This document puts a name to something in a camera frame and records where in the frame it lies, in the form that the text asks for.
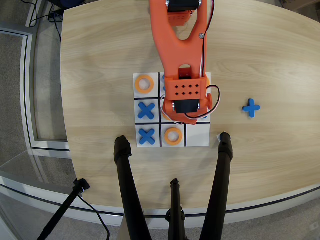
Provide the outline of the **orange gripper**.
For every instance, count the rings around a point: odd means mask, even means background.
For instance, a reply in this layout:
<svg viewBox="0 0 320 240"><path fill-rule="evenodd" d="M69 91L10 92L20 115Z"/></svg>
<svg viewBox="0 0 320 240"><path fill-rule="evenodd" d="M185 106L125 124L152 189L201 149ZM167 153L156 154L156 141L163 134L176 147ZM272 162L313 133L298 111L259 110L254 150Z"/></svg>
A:
<svg viewBox="0 0 320 240"><path fill-rule="evenodd" d="M172 121L183 121L184 124L196 125L199 119L213 113L213 98L208 93L204 99L168 100L162 105L164 115Z"/></svg>

